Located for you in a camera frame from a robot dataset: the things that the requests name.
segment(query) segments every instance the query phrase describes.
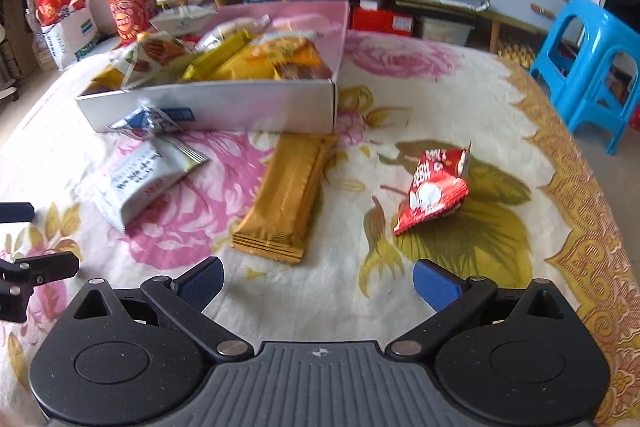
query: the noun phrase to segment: cabinet leg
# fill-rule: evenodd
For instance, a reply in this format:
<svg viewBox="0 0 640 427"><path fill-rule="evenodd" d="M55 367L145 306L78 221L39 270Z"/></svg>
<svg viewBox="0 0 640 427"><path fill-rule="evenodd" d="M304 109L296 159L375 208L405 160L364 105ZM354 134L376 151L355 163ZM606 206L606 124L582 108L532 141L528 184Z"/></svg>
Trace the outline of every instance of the cabinet leg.
<svg viewBox="0 0 640 427"><path fill-rule="evenodd" d="M497 54L498 39L500 38L500 23L498 21L491 22L491 40L489 41L489 52Z"/></svg>

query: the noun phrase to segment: white shopping bag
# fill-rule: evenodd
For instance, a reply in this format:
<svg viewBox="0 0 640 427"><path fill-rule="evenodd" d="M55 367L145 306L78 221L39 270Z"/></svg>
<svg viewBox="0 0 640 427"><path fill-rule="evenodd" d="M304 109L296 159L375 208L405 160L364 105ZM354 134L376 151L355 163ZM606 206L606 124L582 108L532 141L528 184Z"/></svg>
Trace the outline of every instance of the white shopping bag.
<svg viewBox="0 0 640 427"><path fill-rule="evenodd" d="M89 10L89 0L84 0L84 8L75 10L74 4L81 0L71 0L68 10L63 9L62 19L44 26L42 33L60 71L75 64L94 49L100 39L98 28Z"/></svg>

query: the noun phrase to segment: wooden drawer handle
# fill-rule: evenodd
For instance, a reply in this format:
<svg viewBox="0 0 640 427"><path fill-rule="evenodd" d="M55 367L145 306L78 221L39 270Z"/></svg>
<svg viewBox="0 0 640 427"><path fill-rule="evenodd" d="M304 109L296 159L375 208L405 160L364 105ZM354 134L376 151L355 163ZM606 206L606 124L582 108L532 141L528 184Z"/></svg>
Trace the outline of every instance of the wooden drawer handle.
<svg viewBox="0 0 640 427"><path fill-rule="evenodd" d="M543 8L542 6L538 6L537 4L531 4L531 9L533 10L534 13L537 13L538 15L542 15L545 19L549 19L551 21L556 20L556 14L553 13L551 10L547 10L546 8Z"/></svg>

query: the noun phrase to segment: black and white crosshair logo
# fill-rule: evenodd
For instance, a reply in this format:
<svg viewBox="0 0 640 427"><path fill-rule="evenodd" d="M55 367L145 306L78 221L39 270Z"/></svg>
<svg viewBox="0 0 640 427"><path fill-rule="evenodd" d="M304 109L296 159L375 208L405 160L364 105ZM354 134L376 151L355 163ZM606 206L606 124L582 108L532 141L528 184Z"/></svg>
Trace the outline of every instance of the black and white crosshair logo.
<svg viewBox="0 0 640 427"><path fill-rule="evenodd" d="M322 357L326 357L330 352L331 351L329 351L328 349L324 349L324 347L316 347L316 349L311 351L311 354L314 357L318 357L319 359L321 359Z"/></svg>

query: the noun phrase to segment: floral tablecloth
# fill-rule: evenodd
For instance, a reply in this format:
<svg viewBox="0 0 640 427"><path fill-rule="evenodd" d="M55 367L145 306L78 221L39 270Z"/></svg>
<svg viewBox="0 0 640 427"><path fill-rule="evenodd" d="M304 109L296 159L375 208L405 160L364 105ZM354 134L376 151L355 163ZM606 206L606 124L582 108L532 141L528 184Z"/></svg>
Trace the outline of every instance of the floral tablecloth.
<svg viewBox="0 0 640 427"><path fill-rule="evenodd" d="M382 346L433 311L411 268L428 257L461 277L506 287L553 279L602 348L611 387L597 422L640 413L640 295L591 169L528 75L492 55L379 34L350 33L339 77L337 148L324 169L313 237L301 265L229 246L278 139L190 132L210 162L148 208L128 235L92 202L96 180L135 146L94 134L75 95L106 63L66 72L0 151L0 200L31 201L30 225L0 225L0 255L72 250L75 279L39 287L28 321L0 325L0 405L42 422L28 392L35 351L91 277L136 287L220 256L225 288L206 308L258 347L261 340L376 339ZM453 216L395 238L398 206L426 148L472 140L470 194Z"/></svg>

